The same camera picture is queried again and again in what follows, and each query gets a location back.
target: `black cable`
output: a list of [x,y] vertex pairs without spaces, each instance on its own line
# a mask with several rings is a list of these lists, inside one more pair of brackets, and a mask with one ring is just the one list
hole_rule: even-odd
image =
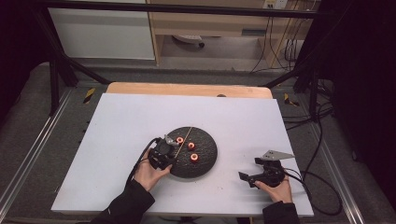
[[320,145],[321,145],[321,142],[322,142],[322,139],[323,139],[323,129],[322,129],[322,125],[321,125],[321,122],[320,122],[320,110],[321,110],[321,108],[322,108],[323,106],[325,106],[325,105],[327,105],[327,104],[329,104],[329,103],[330,103],[330,102],[321,105],[321,106],[319,107],[319,109],[318,109],[319,140],[318,140],[318,145],[317,145],[317,147],[315,148],[314,154],[312,155],[311,160],[309,161],[308,165],[307,165],[306,168],[305,168],[305,171],[306,171],[306,172],[309,171],[309,168],[311,167],[312,162],[314,161],[315,157],[318,155],[318,152],[319,152],[319,149],[320,149]]
[[[327,111],[332,110],[332,107],[324,109],[322,112],[324,115]],[[301,118],[310,118],[310,115],[301,115],[301,116],[282,116],[282,119],[301,119]]]
[[[299,0],[297,0],[296,3],[294,4],[293,10],[295,10],[295,9],[297,8],[298,2],[299,2]],[[292,51],[292,46],[293,46],[293,44],[294,44],[295,36],[296,36],[296,35],[294,35],[294,38],[291,40],[291,46],[290,46],[291,51]],[[287,42],[287,44],[286,44],[284,54],[285,54],[285,60],[288,61],[288,64],[289,64],[289,71],[290,71],[290,70],[291,70],[291,61],[288,60],[287,57],[286,57],[286,55],[287,55],[286,52],[287,52],[287,50],[288,50],[288,45],[289,45],[289,40],[288,40],[288,42]]]
[[327,216],[337,216],[337,215],[339,215],[339,214],[342,212],[342,209],[343,209],[343,202],[342,202],[342,200],[341,200],[341,196],[340,196],[340,194],[338,193],[338,191],[335,189],[335,187],[334,187],[332,184],[330,184],[328,181],[326,181],[325,179],[323,179],[323,178],[320,177],[319,175],[313,174],[313,173],[311,173],[311,172],[309,172],[309,171],[301,171],[301,173],[303,173],[304,175],[312,175],[312,176],[316,177],[317,179],[319,179],[320,181],[322,181],[323,183],[325,183],[327,186],[329,186],[329,187],[334,191],[334,193],[335,193],[335,195],[337,196],[337,199],[338,199],[338,208],[337,208],[337,211],[335,211],[335,212],[326,212],[326,211],[323,211],[323,210],[319,209],[316,205],[314,205],[314,204],[312,203],[312,198],[313,198],[312,193],[311,193],[311,191],[309,190],[309,187],[308,187],[308,186],[305,184],[305,182],[301,179],[301,176],[298,174],[298,172],[295,171],[295,170],[292,170],[292,169],[285,169],[285,170],[293,171],[294,173],[296,173],[296,174],[300,177],[300,178],[298,178],[298,177],[296,177],[296,176],[294,176],[294,175],[289,174],[288,172],[282,171],[285,175],[287,175],[287,176],[289,176],[289,177],[291,177],[291,178],[297,180],[298,182],[300,182],[300,183],[303,185],[303,188],[304,188],[304,190],[305,190],[305,192],[306,192],[306,195],[308,196],[309,201],[311,202],[312,207],[314,207],[314,208],[315,208],[316,210],[318,210],[320,213],[322,213],[322,214],[324,214],[324,215],[327,215]]
[[286,68],[284,68],[284,67],[277,67],[277,68],[263,68],[263,69],[259,69],[259,70],[256,70],[256,71],[254,71],[254,72],[251,72],[251,73],[257,73],[257,72],[260,72],[260,71],[266,71],[266,70],[276,70],[276,69],[285,69],[285,70],[288,70],[288,69],[286,69]]
[[[265,34],[264,34],[264,46],[262,47],[262,56],[264,55],[265,52],[265,42],[267,42],[267,30],[268,30],[268,25],[270,23],[270,18],[268,17],[268,21],[267,21],[267,26],[265,27]],[[262,56],[260,56],[259,61],[256,63],[256,65],[253,67],[253,69],[251,69],[251,71],[249,72],[251,73],[255,73],[253,72],[254,69],[256,69],[256,67],[259,65],[259,63],[262,61]]]
[[337,211],[335,211],[335,212],[333,212],[333,213],[331,213],[331,212],[325,212],[325,211],[319,209],[317,206],[315,206],[315,205],[311,202],[312,207],[314,207],[314,208],[315,208],[316,210],[318,210],[320,213],[325,214],[325,215],[327,215],[327,216],[337,216],[337,215],[339,215],[339,214],[342,212],[342,210],[343,210],[343,201],[342,201],[342,199],[341,199],[340,193],[335,189],[335,187],[333,187],[332,184],[330,184],[328,181],[326,181],[325,179],[323,179],[323,178],[320,177],[319,175],[316,175],[316,174],[311,173],[311,172],[309,172],[309,171],[301,171],[301,173],[303,173],[304,176],[306,176],[306,175],[312,175],[312,176],[316,177],[317,179],[319,179],[320,181],[322,181],[323,183],[325,183],[327,186],[329,186],[329,187],[332,189],[332,191],[335,192],[335,195],[337,196],[337,199],[338,199],[338,204],[339,204],[338,209],[337,209]]
[[283,57],[285,58],[286,61],[288,62],[295,62],[297,59],[295,58],[291,58],[291,56],[289,56],[288,58],[288,51],[289,49],[291,50],[291,54],[293,53],[293,46],[294,46],[294,39],[288,39],[288,41],[286,42],[286,47],[283,48],[285,51],[283,52]]
[[297,61],[297,57],[296,57],[296,55],[297,55],[297,53],[296,53],[296,51],[297,51],[297,40],[296,40],[296,37],[297,37],[298,32],[300,31],[300,28],[301,28],[301,25],[303,24],[303,22],[305,22],[305,20],[301,20],[300,23],[297,25],[297,29],[296,29],[296,31],[294,32],[294,36],[293,36],[292,39],[291,39],[291,46],[290,46],[290,51],[291,51],[291,53],[290,53],[289,58],[287,59],[286,55],[287,55],[287,50],[288,50],[288,48],[289,48],[289,47],[288,47],[289,40],[288,40],[288,43],[287,43],[287,46],[286,46],[286,50],[285,50],[285,60],[287,60],[288,62],[295,62],[295,61]]
[[148,143],[148,145],[146,146],[146,148],[143,150],[142,154],[140,155],[139,159],[134,164],[134,168],[132,169],[131,173],[128,176],[128,179],[126,180],[125,187],[129,184],[132,177],[134,177],[134,173],[136,172],[137,167],[139,166],[140,162],[142,161],[142,158],[145,155],[145,153],[147,152],[147,150],[149,150],[149,147],[151,146],[151,144],[153,144],[154,142],[158,143],[160,140],[161,140],[161,138],[154,138]]
[[271,51],[273,52],[273,54],[274,54],[274,56],[275,56],[277,62],[279,63],[279,65],[280,65],[283,69],[286,69],[286,68],[282,65],[282,63],[280,62],[280,60],[277,58],[277,55],[276,55],[276,53],[275,53],[275,51],[274,51],[274,49],[273,49],[273,47],[272,47],[272,43],[271,43],[272,37],[271,37],[271,35],[272,35],[272,28],[273,28],[273,27],[274,27],[274,17],[271,18],[270,43],[269,43],[269,44],[270,44],[270,49],[271,49]]
[[[332,112],[333,112],[333,108],[332,108],[332,107],[327,108],[327,109],[325,109],[321,114],[318,114],[318,117],[319,117],[319,118],[325,118],[325,117],[327,117],[328,115],[330,115]],[[313,121],[312,118],[310,118],[309,115],[308,115],[308,116],[305,116],[305,117],[308,117],[308,119],[303,119],[303,120],[284,120],[283,122],[284,122],[285,124],[296,123],[295,126],[292,126],[292,127],[287,128],[286,131],[291,130],[291,129],[294,129],[294,128],[297,128],[297,127],[300,127],[300,126],[302,126],[302,125],[304,125],[304,124],[306,124],[306,123],[308,123],[308,122],[310,122],[310,121]]]

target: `black sleeve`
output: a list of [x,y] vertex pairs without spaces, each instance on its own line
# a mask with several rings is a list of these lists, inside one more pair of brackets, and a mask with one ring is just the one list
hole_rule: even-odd
[[262,209],[265,224],[300,223],[294,203],[273,203]]
[[155,200],[139,183],[132,180],[124,192],[110,206],[94,218],[91,223],[138,224],[143,214]]

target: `black pole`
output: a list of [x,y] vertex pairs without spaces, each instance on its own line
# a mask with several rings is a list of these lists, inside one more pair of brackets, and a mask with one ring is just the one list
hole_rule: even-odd
[[37,28],[39,28],[41,31],[42,36],[40,37],[45,38],[43,40],[43,42],[45,43],[44,45],[46,46],[49,55],[51,55],[52,59],[55,60],[57,71],[64,80],[64,83],[66,84],[66,86],[76,86],[78,84],[78,79],[69,64],[64,62],[62,58],[62,52],[64,52],[64,50],[62,49],[60,43],[58,43],[56,37],[49,28],[49,25],[47,24],[47,21],[43,16],[41,7],[28,7],[30,9],[33,20],[35,20]]
[[287,74],[285,74],[281,77],[278,77],[275,80],[268,82],[267,84],[260,85],[258,87],[265,87],[265,88],[271,89],[271,88],[279,85],[280,83],[288,80],[291,77],[299,76],[305,70],[305,68],[306,68],[305,64],[300,64],[300,66],[295,67],[293,70],[289,71]]
[[71,66],[73,66],[74,68],[76,68],[77,70],[79,70],[80,72],[84,73],[85,75],[95,79],[96,81],[100,82],[101,84],[105,84],[108,85],[110,83],[112,83],[113,81],[107,80],[104,77],[101,77],[99,75],[97,75],[96,73],[94,73],[93,71],[91,71],[90,69],[86,68],[85,66],[83,66],[82,64],[76,62],[74,59],[70,58],[69,56],[67,56],[65,53],[62,54],[64,59],[69,62],[69,64]]
[[254,17],[301,18],[301,19],[329,18],[336,16],[335,14],[330,12],[295,11],[295,10],[265,9],[265,8],[204,7],[204,6],[64,1],[64,0],[59,0],[59,1],[35,0],[35,2],[42,7],[90,9],[90,10],[170,12],[170,13],[235,15],[235,16],[254,16]]

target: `white table surface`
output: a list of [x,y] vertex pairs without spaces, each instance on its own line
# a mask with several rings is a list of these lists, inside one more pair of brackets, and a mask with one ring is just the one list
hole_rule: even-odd
[[[93,114],[52,211],[91,214],[122,193],[126,178],[149,141],[180,127],[197,127],[216,141],[218,158],[205,175],[161,179],[148,215],[254,217],[271,204],[238,172],[262,173],[255,157],[293,154],[276,100],[105,93]],[[295,159],[282,161],[299,172]],[[304,188],[290,179],[299,216],[313,216]]]

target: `metal rod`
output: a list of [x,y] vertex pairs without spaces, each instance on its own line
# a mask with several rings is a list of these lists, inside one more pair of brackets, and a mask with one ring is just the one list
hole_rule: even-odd
[[28,7],[33,20],[35,20],[35,23],[38,26],[37,28],[40,29],[43,37],[45,38],[44,41],[49,49],[49,54],[51,59],[55,60],[56,62],[57,71],[59,75],[64,80],[66,86],[76,86],[78,84],[78,79],[74,71],[71,69],[71,67],[68,64],[66,64],[62,59],[62,54],[61,54],[61,52],[63,52],[62,46],[60,46],[60,43],[56,41],[56,37],[54,33],[51,31],[49,24],[46,22],[46,19],[44,18],[42,11],[35,10],[35,8],[33,8],[32,6],[28,6]]
[[137,3],[113,3],[113,2],[89,2],[89,1],[64,1],[64,0],[36,0],[42,7],[112,10],[112,11],[144,11],[144,12],[172,12],[192,14],[215,14],[255,17],[281,17],[317,19],[335,17],[336,14],[317,11],[295,11],[282,9],[245,8],[245,7],[205,7],[183,6],[164,4],[137,4]]
[[64,109],[67,106],[69,97],[73,89],[69,88],[67,91],[64,92],[62,96],[60,106],[55,114],[48,118],[46,124],[44,125],[43,129],[41,130],[40,134],[38,135],[37,139],[33,143],[32,147],[30,148],[29,152],[27,153],[26,157],[24,158],[20,168],[18,169],[17,173],[14,175],[12,180],[9,182],[7,189],[4,191],[3,195],[0,197],[0,223],[6,217],[8,209],[11,207],[12,203],[14,202],[15,198],[18,195],[24,181],[26,180],[27,176],[29,175],[30,171],[32,170],[35,161],[37,160],[40,152],[44,148],[47,143],[47,140],[50,138],[52,130],[54,129],[55,125],[57,124],[59,117],[64,112]]
[[90,69],[86,68],[85,66],[83,66],[80,63],[77,63],[75,60],[73,60],[72,58],[68,57],[65,53],[61,53],[62,56],[64,57],[64,59],[69,62],[70,65],[72,65],[74,68],[76,68],[77,70],[79,70],[80,72],[84,73],[85,75],[95,79],[96,81],[100,82],[101,84],[105,84],[108,85],[110,83],[112,83],[113,81],[107,80],[104,77],[101,77],[99,75],[97,75],[96,73],[94,73],[93,71],[91,71]]

